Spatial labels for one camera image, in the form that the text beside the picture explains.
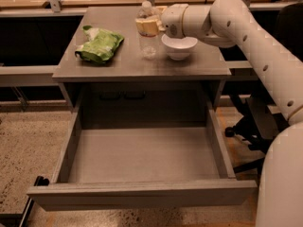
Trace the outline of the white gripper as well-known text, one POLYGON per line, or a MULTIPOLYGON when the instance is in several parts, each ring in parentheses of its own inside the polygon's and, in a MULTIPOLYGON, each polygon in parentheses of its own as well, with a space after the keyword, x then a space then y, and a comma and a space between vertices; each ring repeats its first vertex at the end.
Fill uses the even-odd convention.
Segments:
MULTIPOLYGON (((183 17, 188 4, 174 4, 172 6, 155 6, 155 12, 161 16, 161 22, 165 29, 166 35, 170 38, 182 39, 183 17)), ((159 34, 159 28, 156 19, 136 19, 135 24, 137 31, 142 36, 153 37, 159 34)))

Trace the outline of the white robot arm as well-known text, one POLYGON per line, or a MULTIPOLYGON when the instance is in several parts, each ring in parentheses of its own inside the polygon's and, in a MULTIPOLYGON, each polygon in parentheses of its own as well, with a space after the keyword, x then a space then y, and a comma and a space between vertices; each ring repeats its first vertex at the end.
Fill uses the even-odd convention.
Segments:
POLYGON ((303 227, 303 62, 257 23, 242 0, 175 4, 135 22, 144 36, 164 31, 171 38, 241 49, 289 123, 263 162, 256 227, 303 227))

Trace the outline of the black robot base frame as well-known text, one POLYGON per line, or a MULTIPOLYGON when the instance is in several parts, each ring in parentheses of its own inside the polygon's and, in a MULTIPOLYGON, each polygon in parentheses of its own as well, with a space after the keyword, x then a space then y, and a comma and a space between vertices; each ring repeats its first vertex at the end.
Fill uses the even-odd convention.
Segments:
MULTIPOLYGON (((49 180, 43 176, 37 176, 34 186, 48 186, 49 180)), ((0 214, 0 227, 27 227, 27 221, 34 206, 34 200, 27 198, 26 205, 21 214, 0 214)))

